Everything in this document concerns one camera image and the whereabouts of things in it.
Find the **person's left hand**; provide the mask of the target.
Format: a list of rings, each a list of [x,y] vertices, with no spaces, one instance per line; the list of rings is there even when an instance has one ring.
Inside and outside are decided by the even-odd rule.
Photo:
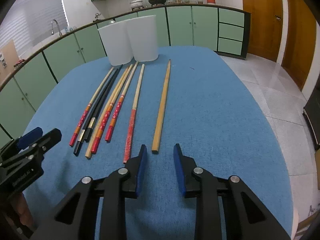
[[[34,230],[34,220],[22,192],[13,197],[9,203],[5,203],[3,205],[4,211],[7,210],[7,207],[12,207],[14,209],[23,225]]]

